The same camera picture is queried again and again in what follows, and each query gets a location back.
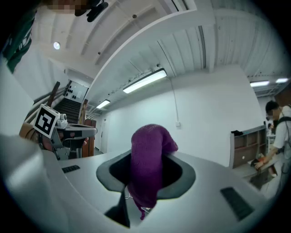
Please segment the wooden cabinet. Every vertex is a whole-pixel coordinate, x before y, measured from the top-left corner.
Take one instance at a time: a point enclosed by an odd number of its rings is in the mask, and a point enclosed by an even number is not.
[[[260,126],[242,132],[241,136],[231,134],[230,168],[236,168],[250,160],[266,155],[266,126]]]
[[[96,121],[86,119],[85,125],[96,127]],[[82,157],[94,156],[94,140],[95,136],[90,137],[87,144],[82,147]]]

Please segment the door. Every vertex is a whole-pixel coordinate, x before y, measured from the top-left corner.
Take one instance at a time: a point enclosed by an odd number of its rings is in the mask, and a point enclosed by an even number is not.
[[[102,153],[107,153],[107,140],[108,140],[108,128],[109,128],[109,115],[106,115],[102,119],[102,129],[101,129],[101,148]]]
[[[101,133],[102,133],[102,122],[103,119],[101,116],[98,116],[96,119],[96,128],[97,128],[97,133],[95,135],[95,147],[100,150],[101,146]]]

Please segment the black device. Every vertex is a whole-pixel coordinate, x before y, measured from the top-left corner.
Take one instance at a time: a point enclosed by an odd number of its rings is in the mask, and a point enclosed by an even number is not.
[[[100,3],[100,2],[101,2],[101,0],[89,0],[85,9],[75,10],[75,16],[79,17],[79,16],[85,14],[87,12],[87,10],[91,10],[87,14],[87,17],[88,17],[87,21],[93,22],[97,18],[97,16],[100,15],[100,13],[102,11],[104,11],[109,6],[109,4],[107,2],[104,2],[104,0],[102,0],[102,3]]]
[[[260,162],[259,160],[254,159],[253,161],[251,161],[251,167],[254,167],[259,162]]]

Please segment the wooden shelf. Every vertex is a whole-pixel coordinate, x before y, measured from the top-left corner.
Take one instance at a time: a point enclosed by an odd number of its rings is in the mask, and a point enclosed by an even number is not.
[[[253,143],[253,144],[248,145],[248,147],[251,147],[251,146],[254,146],[254,145],[258,145],[258,143],[255,142],[255,143]]]
[[[256,146],[258,145],[258,143],[254,143],[254,144],[251,144],[247,147],[238,147],[238,148],[235,148],[235,151],[238,151],[238,150],[242,150],[242,149],[247,149],[247,148],[250,148],[250,147],[253,147],[253,146]]]

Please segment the doorway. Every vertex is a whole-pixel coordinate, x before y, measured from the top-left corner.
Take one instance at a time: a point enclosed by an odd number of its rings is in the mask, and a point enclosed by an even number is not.
[[[101,146],[100,151],[102,153],[107,153],[107,141],[108,141],[108,129],[109,129],[110,117],[106,114],[102,118],[102,128],[101,128]]]

